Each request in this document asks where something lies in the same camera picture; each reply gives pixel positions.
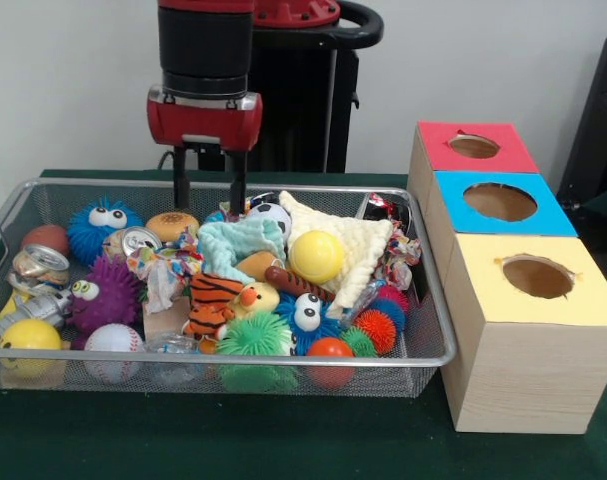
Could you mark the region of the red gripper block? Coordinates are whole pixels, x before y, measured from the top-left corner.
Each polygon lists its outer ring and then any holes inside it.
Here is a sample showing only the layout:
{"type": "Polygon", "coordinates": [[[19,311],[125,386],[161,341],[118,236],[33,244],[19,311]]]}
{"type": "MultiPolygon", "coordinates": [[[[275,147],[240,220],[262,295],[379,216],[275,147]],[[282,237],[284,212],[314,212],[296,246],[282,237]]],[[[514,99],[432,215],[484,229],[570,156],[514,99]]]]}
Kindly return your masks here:
{"type": "Polygon", "coordinates": [[[148,126],[154,141],[173,149],[174,204],[188,210],[190,181],[186,171],[186,147],[212,144],[228,153],[233,180],[230,186],[232,214],[245,211],[247,153],[256,145],[261,128],[261,95],[249,92],[240,98],[190,99],[161,85],[149,89],[148,126]]]}

